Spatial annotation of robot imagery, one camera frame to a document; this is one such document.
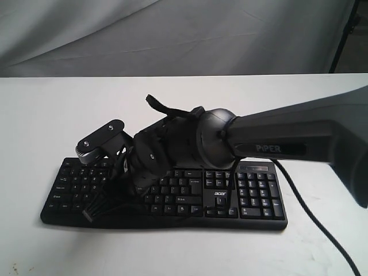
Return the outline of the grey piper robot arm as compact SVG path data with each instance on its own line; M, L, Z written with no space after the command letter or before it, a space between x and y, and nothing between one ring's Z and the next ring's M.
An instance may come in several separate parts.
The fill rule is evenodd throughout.
M108 183L83 212L89 221L136 201L174 167L234 170L244 158L327 163L367 207L367 87L243 117L169 108L151 95L146 101L161 120L134 136L113 120L76 146L83 164L113 162Z

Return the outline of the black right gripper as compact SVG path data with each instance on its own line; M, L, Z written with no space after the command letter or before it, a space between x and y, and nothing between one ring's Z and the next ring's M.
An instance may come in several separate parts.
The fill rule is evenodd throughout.
M139 197L173 168L201 168L197 145L200 114L170 117L125 136L109 176L93 200L83 210L89 222Z

